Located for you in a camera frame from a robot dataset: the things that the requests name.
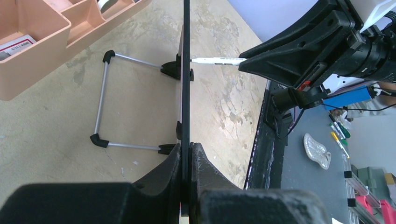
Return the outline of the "black framed whiteboard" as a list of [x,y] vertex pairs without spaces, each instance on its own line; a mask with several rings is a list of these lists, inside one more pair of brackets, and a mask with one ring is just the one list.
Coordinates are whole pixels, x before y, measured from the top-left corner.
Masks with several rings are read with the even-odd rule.
[[176,60],[160,66],[161,72],[181,81],[180,120],[176,133],[179,143],[149,147],[123,144],[103,140],[99,126],[106,88],[106,77],[110,61],[114,57],[132,60],[113,50],[104,54],[104,73],[100,91],[99,106],[91,142],[102,148],[108,146],[147,149],[166,154],[164,162],[134,183],[115,185],[116,193],[122,199],[122,221],[131,217],[133,222],[142,218],[144,223],[178,223],[180,217],[189,216],[191,202],[191,143],[190,143],[190,82],[193,70],[190,67],[190,1],[184,1],[184,20]]

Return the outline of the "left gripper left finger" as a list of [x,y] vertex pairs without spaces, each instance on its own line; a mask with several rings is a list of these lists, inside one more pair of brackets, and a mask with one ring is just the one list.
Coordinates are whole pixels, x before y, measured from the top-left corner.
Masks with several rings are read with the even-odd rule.
[[131,182],[35,183],[19,187],[0,210],[3,224],[176,224],[181,149]]

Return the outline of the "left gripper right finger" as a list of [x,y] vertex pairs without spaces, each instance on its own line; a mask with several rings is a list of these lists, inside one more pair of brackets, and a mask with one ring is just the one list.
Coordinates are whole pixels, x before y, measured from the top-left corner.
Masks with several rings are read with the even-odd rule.
[[319,197],[304,190],[248,189],[230,182],[191,144],[191,224],[329,224]]

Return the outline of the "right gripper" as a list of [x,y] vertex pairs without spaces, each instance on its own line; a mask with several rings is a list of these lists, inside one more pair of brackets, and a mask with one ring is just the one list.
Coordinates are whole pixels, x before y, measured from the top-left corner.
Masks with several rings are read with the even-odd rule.
[[319,0],[290,27],[242,53],[239,71],[289,88],[321,85],[330,75],[394,83],[396,21],[363,30],[348,0]]

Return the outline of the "white red marker pen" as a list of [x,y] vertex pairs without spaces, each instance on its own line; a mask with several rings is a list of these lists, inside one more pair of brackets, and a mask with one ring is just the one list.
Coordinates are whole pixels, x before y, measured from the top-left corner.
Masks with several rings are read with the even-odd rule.
[[199,63],[199,64],[239,66],[240,63],[246,60],[247,60],[246,58],[232,58],[232,57],[199,57],[199,58],[193,58],[190,61],[192,63]]

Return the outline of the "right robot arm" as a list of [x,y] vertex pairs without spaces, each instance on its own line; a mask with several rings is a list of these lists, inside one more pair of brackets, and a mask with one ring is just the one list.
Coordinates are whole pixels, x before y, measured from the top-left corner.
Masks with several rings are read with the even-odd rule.
[[241,53],[239,70],[285,86],[271,97],[279,112],[319,105],[332,74],[369,81],[396,80],[396,14],[384,29],[364,28],[349,0],[319,0],[286,30]]

